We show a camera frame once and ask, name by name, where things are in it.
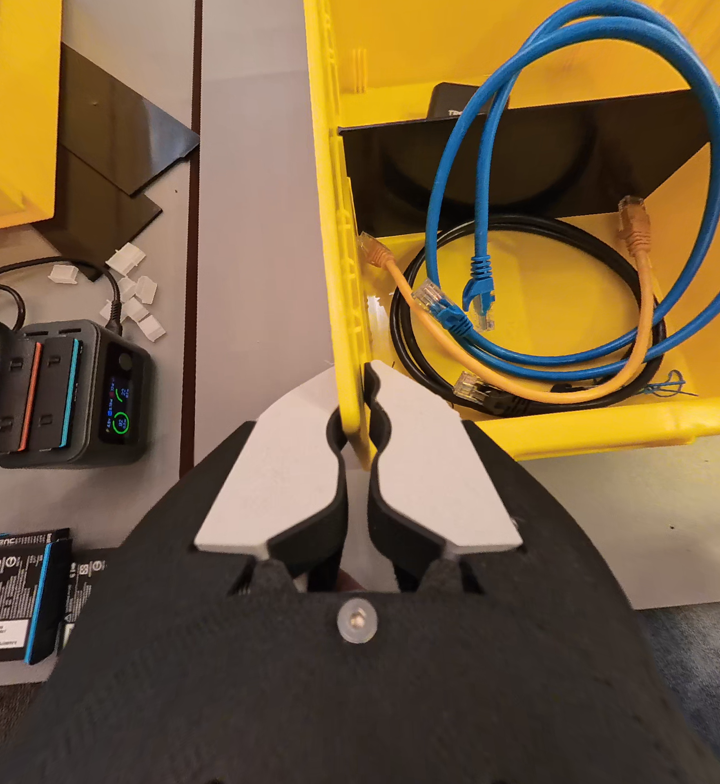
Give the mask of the black network adapter box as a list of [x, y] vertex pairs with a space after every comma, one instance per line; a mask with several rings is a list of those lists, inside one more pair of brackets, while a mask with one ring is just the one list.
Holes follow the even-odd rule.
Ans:
[[430, 96], [426, 120], [437, 121], [459, 117], [478, 89], [476, 85], [455, 82], [435, 84]]

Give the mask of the blue twist tie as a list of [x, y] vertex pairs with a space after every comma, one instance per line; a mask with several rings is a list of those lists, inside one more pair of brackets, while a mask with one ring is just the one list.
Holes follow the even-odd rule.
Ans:
[[699, 397], [697, 393], [688, 391], [686, 386], [686, 378], [680, 370], [674, 368], [669, 371], [667, 377], [663, 380], [647, 384], [640, 394], [660, 399], [669, 399], [679, 396]]

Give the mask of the pile of white plastic caps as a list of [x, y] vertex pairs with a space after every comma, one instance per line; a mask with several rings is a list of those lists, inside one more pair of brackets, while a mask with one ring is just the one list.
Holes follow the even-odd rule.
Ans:
[[[158, 283], [145, 274], [137, 274], [139, 265], [147, 254], [133, 245], [126, 243], [107, 261], [107, 267], [115, 276], [120, 292], [120, 323], [132, 321], [151, 343], [158, 341], [166, 334], [166, 330], [151, 312], [158, 293]], [[80, 270], [73, 263], [54, 263], [49, 271], [48, 279], [56, 285], [76, 285]], [[109, 323], [112, 316], [112, 300], [108, 299], [100, 310], [100, 317]]]

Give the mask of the large yellow plastic bin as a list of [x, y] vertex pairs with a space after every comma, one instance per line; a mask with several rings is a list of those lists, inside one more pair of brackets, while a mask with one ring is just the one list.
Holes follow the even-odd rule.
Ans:
[[[514, 458], [720, 434], [720, 2], [305, 2], [339, 410], [367, 457], [375, 359], [470, 410]], [[426, 118], [476, 85], [424, 232], [357, 227], [342, 129]], [[507, 109], [690, 90], [708, 142], [648, 197], [492, 215]], [[640, 392], [678, 369], [699, 397]]]

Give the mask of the dark grey battery charger case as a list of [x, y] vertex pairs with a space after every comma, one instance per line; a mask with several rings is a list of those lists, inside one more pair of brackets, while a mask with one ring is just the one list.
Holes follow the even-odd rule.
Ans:
[[0, 466], [134, 463], [147, 447], [147, 351], [94, 321], [0, 322]]

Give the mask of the person's leg in jeans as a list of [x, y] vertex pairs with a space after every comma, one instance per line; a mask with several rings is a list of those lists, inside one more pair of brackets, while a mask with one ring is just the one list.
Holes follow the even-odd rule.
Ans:
[[720, 603], [640, 611], [662, 677], [720, 760]]

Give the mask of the black bin divider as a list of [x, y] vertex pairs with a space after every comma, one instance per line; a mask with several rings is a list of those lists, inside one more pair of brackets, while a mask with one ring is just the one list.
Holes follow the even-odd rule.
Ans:
[[[358, 229], [424, 232], [433, 180], [458, 118], [342, 129]], [[562, 219], [648, 197], [709, 139], [690, 90], [505, 110], [495, 137], [492, 215]]]

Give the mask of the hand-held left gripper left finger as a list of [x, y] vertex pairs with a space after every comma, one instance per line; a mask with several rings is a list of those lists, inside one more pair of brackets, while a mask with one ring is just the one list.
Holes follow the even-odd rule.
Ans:
[[346, 541], [346, 435], [335, 368], [253, 422], [195, 536], [197, 550], [279, 561], [310, 592], [334, 591]]

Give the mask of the black plastic sheet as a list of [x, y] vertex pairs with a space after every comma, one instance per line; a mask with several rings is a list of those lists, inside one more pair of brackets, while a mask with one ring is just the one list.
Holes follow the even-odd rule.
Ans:
[[59, 143], [130, 197], [198, 149], [196, 132], [61, 44]]
[[54, 215], [33, 228], [61, 256], [100, 265], [161, 213], [148, 196], [128, 195], [59, 145]]

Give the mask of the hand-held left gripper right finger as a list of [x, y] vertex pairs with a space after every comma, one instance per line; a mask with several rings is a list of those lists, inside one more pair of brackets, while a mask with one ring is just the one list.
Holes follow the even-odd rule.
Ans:
[[439, 561], [521, 555], [524, 540], [460, 415], [381, 360], [365, 365], [375, 449], [367, 524], [400, 592]]

